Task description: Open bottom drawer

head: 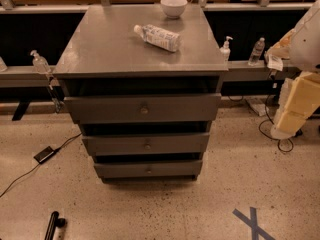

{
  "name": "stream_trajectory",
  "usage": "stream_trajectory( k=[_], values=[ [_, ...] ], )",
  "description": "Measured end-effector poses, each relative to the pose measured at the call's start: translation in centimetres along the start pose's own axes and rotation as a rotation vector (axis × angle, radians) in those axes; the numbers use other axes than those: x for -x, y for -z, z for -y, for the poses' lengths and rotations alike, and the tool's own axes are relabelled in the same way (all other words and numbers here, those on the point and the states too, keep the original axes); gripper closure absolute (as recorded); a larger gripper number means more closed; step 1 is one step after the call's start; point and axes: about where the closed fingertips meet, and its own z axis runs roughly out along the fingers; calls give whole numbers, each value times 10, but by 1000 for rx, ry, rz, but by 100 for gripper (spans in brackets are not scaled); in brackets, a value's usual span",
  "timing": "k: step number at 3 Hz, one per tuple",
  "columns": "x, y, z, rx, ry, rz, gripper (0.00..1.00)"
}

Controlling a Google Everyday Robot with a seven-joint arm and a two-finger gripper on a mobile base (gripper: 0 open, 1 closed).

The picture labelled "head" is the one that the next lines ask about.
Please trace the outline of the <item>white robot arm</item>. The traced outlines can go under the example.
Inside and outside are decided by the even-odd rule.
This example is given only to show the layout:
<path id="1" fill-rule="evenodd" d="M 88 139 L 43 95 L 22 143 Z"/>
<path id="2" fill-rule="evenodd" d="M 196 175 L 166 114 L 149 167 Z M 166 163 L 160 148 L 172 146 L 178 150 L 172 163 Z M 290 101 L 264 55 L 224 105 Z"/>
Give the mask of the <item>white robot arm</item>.
<path id="1" fill-rule="evenodd" d="M 320 107 L 320 0 L 317 0 L 272 46 L 267 55 L 286 58 L 301 73 L 294 80 L 286 78 L 279 96 L 270 134 L 275 139 L 293 137 Z"/>

